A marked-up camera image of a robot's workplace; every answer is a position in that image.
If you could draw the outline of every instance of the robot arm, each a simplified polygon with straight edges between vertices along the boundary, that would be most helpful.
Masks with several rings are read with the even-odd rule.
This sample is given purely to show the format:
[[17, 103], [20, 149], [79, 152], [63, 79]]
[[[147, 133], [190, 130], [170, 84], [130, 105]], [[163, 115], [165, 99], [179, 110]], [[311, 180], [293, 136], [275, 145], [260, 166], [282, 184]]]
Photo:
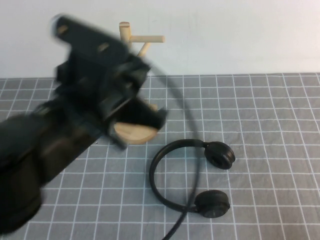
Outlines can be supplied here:
[[137, 96], [150, 67], [115, 37], [68, 16], [53, 35], [70, 46], [56, 69], [55, 96], [0, 123], [0, 235], [16, 231], [42, 204], [41, 188], [98, 138], [120, 149], [115, 122], [161, 129], [167, 111]]

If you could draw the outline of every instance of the cutting mat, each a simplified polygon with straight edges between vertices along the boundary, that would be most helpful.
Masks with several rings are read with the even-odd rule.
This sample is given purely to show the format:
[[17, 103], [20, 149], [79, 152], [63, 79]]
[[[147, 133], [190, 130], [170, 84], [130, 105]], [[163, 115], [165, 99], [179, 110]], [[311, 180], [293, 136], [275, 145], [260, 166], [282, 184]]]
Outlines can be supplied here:
[[[320, 236], [320, 73], [166, 76], [192, 107], [202, 140], [222, 141], [236, 162], [225, 171], [204, 159], [198, 192], [229, 196], [226, 215], [189, 214], [176, 240], [318, 240]], [[52, 79], [1, 79], [0, 119], [48, 100]], [[157, 77], [140, 95], [170, 109], [157, 137], [118, 151], [99, 139], [44, 190], [39, 213], [8, 240], [159, 240], [179, 213], [161, 205], [148, 182], [156, 152], [192, 134]], [[188, 148], [158, 166], [156, 184], [184, 204], [194, 178]]]

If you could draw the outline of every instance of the wooden stand base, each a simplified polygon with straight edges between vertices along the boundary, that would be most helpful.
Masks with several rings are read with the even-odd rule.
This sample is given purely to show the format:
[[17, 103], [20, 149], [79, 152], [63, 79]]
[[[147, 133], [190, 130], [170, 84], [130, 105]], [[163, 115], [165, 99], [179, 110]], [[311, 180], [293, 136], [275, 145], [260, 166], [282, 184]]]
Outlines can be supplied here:
[[[157, 105], [151, 104], [150, 107], [157, 110]], [[153, 139], [158, 130], [153, 127], [117, 122], [114, 125], [114, 130], [118, 136], [128, 144], [144, 144]]]

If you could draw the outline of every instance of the black cable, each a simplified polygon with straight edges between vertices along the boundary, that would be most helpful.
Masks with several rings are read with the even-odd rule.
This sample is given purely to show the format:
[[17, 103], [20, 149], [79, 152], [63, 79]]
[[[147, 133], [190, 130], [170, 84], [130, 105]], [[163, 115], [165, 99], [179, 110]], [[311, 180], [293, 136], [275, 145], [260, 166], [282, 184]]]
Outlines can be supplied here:
[[[180, 140], [173, 141], [158, 151], [158, 153], [154, 156], [153, 160], [151, 161], [151, 165], [149, 168], [149, 182], [150, 182], [151, 190], [153, 191], [153, 193], [161, 203], [163, 203], [165, 206], [169, 207], [170, 209], [178, 212], [183, 212], [186, 207], [183, 205], [177, 204], [175, 202], [172, 202], [160, 194], [155, 183], [156, 168], [160, 163], [160, 161], [163, 159], [163, 157], [168, 153], [180, 148], [194, 147], [195, 143], [197, 143], [197, 146], [201, 146], [202, 148], [205, 148], [206, 145], [208, 144], [206, 142], [201, 141], [200, 139], [180, 139]], [[191, 207], [188, 212], [198, 213], [198, 210], [196, 207]]]
[[[165, 76], [165, 74], [163, 74], [163, 72], [160, 69], [158, 69], [157, 67], [155, 67], [155, 66], [153, 66], [151, 68], [151, 71], [156, 76]], [[172, 95], [175, 97], [175, 99], [177, 100], [177, 102], [180, 105], [181, 109], [183, 109], [183, 111], [185, 113], [185, 119], [188, 120], [190, 129], [191, 129], [191, 131], [193, 133], [193, 139], [190, 139], [190, 141], [194, 141], [193, 146], [195, 146], [194, 151], [195, 151], [195, 156], [197, 158], [197, 161], [196, 161], [196, 170], [195, 170], [195, 181], [193, 183], [192, 191], [191, 191], [191, 194], [190, 194], [190, 196], [188, 198], [187, 204], [184, 207], [180, 217], [178, 218], [178, 220], [176, 221], [174, 226], [166, 234], [166, 236], [164, 236], [164, 238], [162, 240], [168, 240], [174, 235], [174, 233], [177, 231], [177, 229], [179, 228], [179, 226], [181, 225], [181, 223], [184, 221], [185, 217], [187, 216], [187, 213], [191, 210], [192, 204], [193, 204], [193, 202], [195, 200], [195, 197], [196, 197], [196, 190], [197, 190], [197, 186], [198, 186], [199, 178], [200, 178], [200, 169], [201, 169], [201, 166], [202, 166], [201, 147], [203, 146], [202, 143], [200, 141], [198, 141], [198, 139], [200, 139], [200, 136], [199, 136], [199, 133], [197, 131], [197, 127], [196, 127], [195, 121], [194, 121], [194, 119], [192, 117], [192, 114], [191, 114], [190, 108], [188, 106], [188, 103], [184, 101], [183, 94], [181, 94], [181, 92], [178, 90], [178, 88], [175, 86], [174, 82], [170, 78], [167, 77], [166, 80], [167, 81], [165, 81], [163, 83], [163, 80], [161, 80], [161, 78], [160, 78], [160, 82], [162, 82], [171, 91]]]

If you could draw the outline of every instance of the white wall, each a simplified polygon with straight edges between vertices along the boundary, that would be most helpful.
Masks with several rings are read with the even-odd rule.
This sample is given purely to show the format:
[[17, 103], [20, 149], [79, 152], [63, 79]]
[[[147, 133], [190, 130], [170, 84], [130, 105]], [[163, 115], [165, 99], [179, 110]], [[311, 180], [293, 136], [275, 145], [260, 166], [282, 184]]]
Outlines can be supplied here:
[[320, 71], [319, 0], [1, 0], [0, 78], [54, 74], [67, 52], [50, 35], [59, 13], [165, 35], [147, 57], [167, 74]]

